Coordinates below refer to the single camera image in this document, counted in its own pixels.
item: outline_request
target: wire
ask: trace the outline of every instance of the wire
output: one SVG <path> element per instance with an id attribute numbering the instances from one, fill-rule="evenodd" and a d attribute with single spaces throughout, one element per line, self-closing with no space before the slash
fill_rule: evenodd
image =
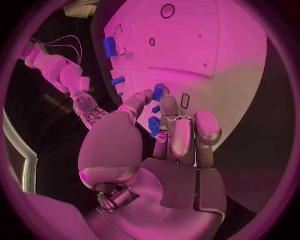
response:
<path id="1" fill-rule="evenodd" d="M 76 49 L 76 47 L 74 47 L 72 45 L 46 45 L 46 44 L 44 46 L 49 47 L 49 48 L 70 47 L 70 48 L 74 49 L 76 51 L 76 53 L 77 53 L 77 56 L 78 56 L 78 65 L 80 66 L 80 64 L 81 64 L 81 58 L 80 58 L 79 52 Z"/>
<path id="2" fill-rule="evenodd" d="M 79 47 L 80 47 L 80 55 L 79 55 L 79 53 L 78 53 L 77 48 L 75 48 L 75 47 L 72 46 L 72 45 L 52 45 L 53 43 L 56 43 L 56 42 L 58 42 L 58 41 L 60 41 L 60 40 L 62 40 L 62 39 L 66 39 L 66 38 L 75 38 L 75 39 L 77 40 L 77 42 L 78 42 L 78 44 L 79 44 Z M 73 49 L 76 51 L 77 56 L 78 56 L 78 65 L 80 66 L 81 63 L 82 63 L 82 59 L 83 59 L 83 48 L 82 48 L 82 44 L 81 44 L 80 40 L 78 39 L 78 37 L 76 37 L 76 36 L 74 36 L 74 35 L 63 36 L 63 37 L 61 37 L 61 38 L 59 38 L 59 39 L 56 39 L 56 40 L 50 41 L 50 42 L 46 42 L 46 43 L 43 43 L 42 41 L 40 41 L 40 40 L 38 40 L 38 39 L 36 39 L 36 38 L 34 38 L 34 37 L 32 37 L 31 40 L 36 41 L 36 42 L 38 42 L 39 44 L 42 44 L 42 45 L 44 45 L 44 46 L 46 46 L 46 47 L 70 47 L 70 48 L 73 48 Z"/>

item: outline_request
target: dark background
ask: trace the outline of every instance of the dark background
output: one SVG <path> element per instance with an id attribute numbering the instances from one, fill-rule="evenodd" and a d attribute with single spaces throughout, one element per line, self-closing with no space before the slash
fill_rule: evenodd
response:
<path id="1" fill-rule="evenodd" d="M 1 18 L 1 35 L 0 39 L 3 41 L 8 35 L 12 27 L 18 22 L 22 17 L 22 14 L 32 6 L 36 1 L 34 0 L 24 0 L 18 3 L 7 3 L 1 6 L 3 14 Z M 279 12 L 279 14 L 284 17 L 285 21 L 293 27 L 294 33 L 298 35 L 300 33 L 300 28 L 298 26 L 300 4 L 298 1 L 291 0 L 275 0 L 266 1 L 272 8 Z M 61 36 L 67 35 L 68 31 L 77 35 L 80 39 L 84 39 L 85 46 L 83 46 L 83 69 L 86 76 L 91 77 L 91 93 L 96 96 L 96 100 L 101 108 L 106 111 L 113 111 L 116 109 L 116 105 L 111 100 L 107 91 L 105 91 L 105 85 L 101 77 L 101 71 L 97 67 L 96 56 L 93 53 L 93 49 L 90 48 L 92 39 L 89 34 L 89 26 L 91 25 L 91 19 L 84 20 L 69 18 L 65 19 L 62 12 L 57 12 L 53 15 L 56 19 L 55 21 L 49 21 L 44 24 L 44 27 L 36 33 L 38 39 L 42 41 L 47 41 L 47 38 L 56 39 Z M 64 26 L 55 28 L 58 26 L 63 19 Z M 62 50 L 53 49 L 53 54 L 60 54 Z M 76 56 L 72 51 L 64 51 L 64 56 L 75 61 Z M 94 59 L 94 65 L 91 64 L 91 59 Z M 88 130 L 82 125 L 81 121 L 77 116 L 72 113 L 72 103 L 68 96 L 60 94 L 55 88 L 50 88 L 49 85 L 42 84 L 43 78 L 38 71 L 32 71 L 29 68 L 24 67 L 24 65 L 19 62 L 16 66 L 15 74 L 12 78 L 10 89 L 8 92 L 8 98 L 13 99 L 14 95 L 18 92 L 18 89 L 28 89 L 27 92 L 22 93 L 23 95 L 16 98 L 15 101 L 7 101 L 6 110 L 11 117 L 13 122 L 20 121 L 20 116 L 30 115 L 27 117 L 27 122 L 23 122 L 25 126 L 30 128 L 30 134 L 26 134 L 27 129 L 19 128 L 17 129 L 22 136 L 26 136 L 25 140 L 30 143 L 30 146 L 39 153 L 39 159 L 45 159 L 44 164 L 39 165 L 38 169 L 38 181 L 37 181 L 37 191 L 41 195 L 49 196 L 52 198 L 60 199 L 75 205 L 83 214 L 88 213 L 97 205 L 95 201 L 95 194 L 88 189 L 86 189 L 82 184 L 79 184 L 78 175 L 65 176 L 63 172 L 59 169 L 64 169 L 64 166 L 72 166 L 72 169 L 76 169 L 76 161 L 74 155 L 63 154 L 66 151 L 66 143 L 68 147 L 80 146 Z M 17 79 L 20 78 L 20 74 L 26 74 L 30 76 L 29 79 L 24 80 L 20 83 Z M 47 97 L 41 94 L 43 90 L 47 88 Z M 61 126 L 64 126 L 63 133 L 61 133 Z M 145 133 L 140 128 L 145 141 L 151 141 Z M 57 154 L 53 149 L 60 151 L 62 154 L 60 158 L 57 158 Z M 144 157 L 148 157 L 151 154 L 152 149 L 144 149 Z M 63 186 L 59 187 L 59 182 L 49 182 L 53 173 L 58 174 L 59 181 L 72 183 L 68 190 Z M 84 194 L 85 197 L 80 201 L 74 200 L 78 193 Z M 227 216 L 229 221 L 225 222 L 222 226 L 217 239 L 226 239 L 235 233 L 235 230 L 239 227 L 246 225 L 250 220 L 255 217 L 255 213 L 247 211 L 244 207 L 240 206 L 231 199 L 228 199 L 228 209 L 231 210 L 234 215 Z M 296 214 L 299 212 L 299 194 L 297 194 L 294 202 L 289 207 L 288 211 L 276 227 L 270 232 L 265 239 L 276 239 L 278 234 L 289 233 L 291 236 L 297 236 L 297 228 L 294 224 L 294 220 L 297 219 Z M 31 234 L 23 227 L 19 219 L 14 215 L 9 203 L 6 201 L 3 194 L 0 195 L 0 238 L 2 239 L 32 239 Z M 239 225 L 236 225 L 237 219 L 240 219 Z"/>

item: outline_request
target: circular hole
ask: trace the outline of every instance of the circular hole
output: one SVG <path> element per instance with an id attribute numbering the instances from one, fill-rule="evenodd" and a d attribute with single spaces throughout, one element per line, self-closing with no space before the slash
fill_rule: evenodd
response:
<path id="1" fill-rule="evenodd" d="M 154 46 L 155 45 L 155 39 L 154 38 L 151 38 L 150 40 L 149 40 L 149 44 L 150 44 L 150 46 Z"/>
<path id="2" fill-rule="evenodd" d="M 160 14 L 164 19 L 169 19 L 175 13 L 175 7 L 171 4 L 166 4 L 162 7 Z"/>

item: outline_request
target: robotic arm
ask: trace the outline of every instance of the robotic arm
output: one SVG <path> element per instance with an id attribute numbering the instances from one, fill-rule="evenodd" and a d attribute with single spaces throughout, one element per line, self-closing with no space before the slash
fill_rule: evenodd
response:
<path id="1" fill-rule="evenodd" d="M 108 114 L 86 93 L 90 90 L 90 78 L 82 76 L 83 70 L 79 65 L 61 55 L 50 55 L 42 44 L 31 41 L 20 59 L 29 68 L 39 69 L 43 77 L 61 93 L 70 94 L 75 113 L 89 130 Z"/>

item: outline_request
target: blue block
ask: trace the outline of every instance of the blue block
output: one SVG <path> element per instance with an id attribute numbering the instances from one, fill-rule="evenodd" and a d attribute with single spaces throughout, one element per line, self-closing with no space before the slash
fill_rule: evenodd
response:
<path id="1" fill-rule="evenodd" d="M 103 46 L 107 58 L 118 56 L 116 42 L 112 36 L 103 39 Z"/>
<path id="2" fill-rule="evenodd" d="M 148 120 L 149 123 L 149 129 L 151 131 L 151 138 L 154 138 L 159 134 L 161 120 L 157 118 L 156 116 L 150 117 Z"/>
<path id="3" fill-rule="evenodd" d="M 154 89 L 153 100 L 159 102 L 164 94 L 165 85 L 163 83 L 156 84 Z"/>
<path id="4" fill-rule="evenodd" d="M 112 80 L 111 85 L 116 86 L 116 85 L 124 83 L 124 82 L 125 82 L 125 77 L 121 76 L 119 78 Z"/>
<path id="5" fill-rule="evenodd" d="M 161 110 L 161 107 L 160 106 L 156 106 L 156 107 L 152 108 L 152 113 L 153 114 L 157 114 L 160 110 Z"/>

